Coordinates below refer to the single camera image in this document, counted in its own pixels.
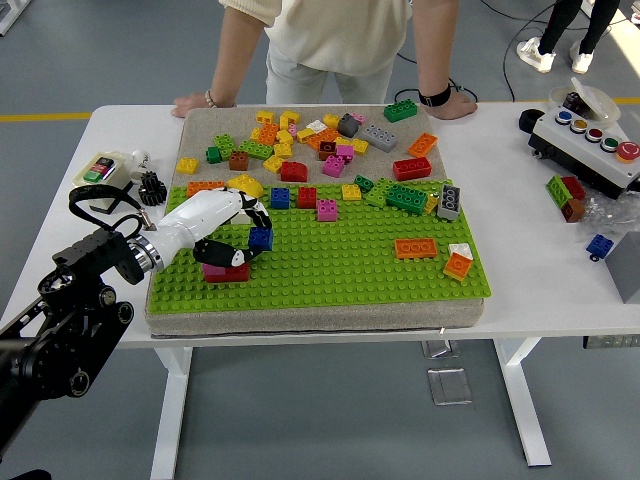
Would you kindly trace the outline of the person's left hand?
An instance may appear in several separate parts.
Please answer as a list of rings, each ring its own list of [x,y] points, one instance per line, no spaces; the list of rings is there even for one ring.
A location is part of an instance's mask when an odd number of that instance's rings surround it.
[[[455,120],[473,114],[477,110],[477,104],[467,95],[453,91],[449,100],[442,106],[428,107],[424,110],[432,117],[440,120]]]

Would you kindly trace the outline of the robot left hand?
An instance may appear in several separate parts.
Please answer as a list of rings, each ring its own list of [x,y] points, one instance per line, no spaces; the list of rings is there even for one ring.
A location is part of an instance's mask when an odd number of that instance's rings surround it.
[[[218,267],[239,267],[262,252],[260,248],[239,250],[210,240],[219,226],[244,211],[257,227],[272,226],[264,205],[234,188],[202,190],[167,214],[154,230],[132,239],[131,249],[144,271],[161,271],[179,250],[189,248],[196,261]]]

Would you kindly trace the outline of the person's right hand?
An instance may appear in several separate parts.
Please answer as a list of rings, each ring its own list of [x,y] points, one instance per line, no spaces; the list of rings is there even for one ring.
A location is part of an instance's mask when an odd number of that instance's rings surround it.
[[[209,103],[203,92],[195,92],[175,98],[171,115],[177,118],[184,118],[189,111],[198,108],[209,108]]]

